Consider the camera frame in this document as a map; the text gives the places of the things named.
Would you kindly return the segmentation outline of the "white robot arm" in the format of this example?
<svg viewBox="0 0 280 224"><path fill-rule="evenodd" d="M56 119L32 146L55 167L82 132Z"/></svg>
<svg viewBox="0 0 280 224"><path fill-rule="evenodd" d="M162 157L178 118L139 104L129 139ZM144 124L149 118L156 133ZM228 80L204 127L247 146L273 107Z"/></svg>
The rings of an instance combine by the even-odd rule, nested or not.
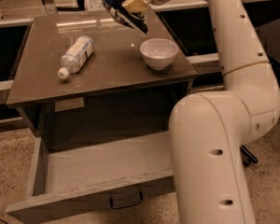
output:
<svg viewBox="0 0 280 224"><path fill-rule="evenodd" d="M170 0L126 0L138 12ZM241 145L280 117L280 90L240 0L206 0L225 88L182 98L170 121L171 162L181 224L256 224Z"/></svg>

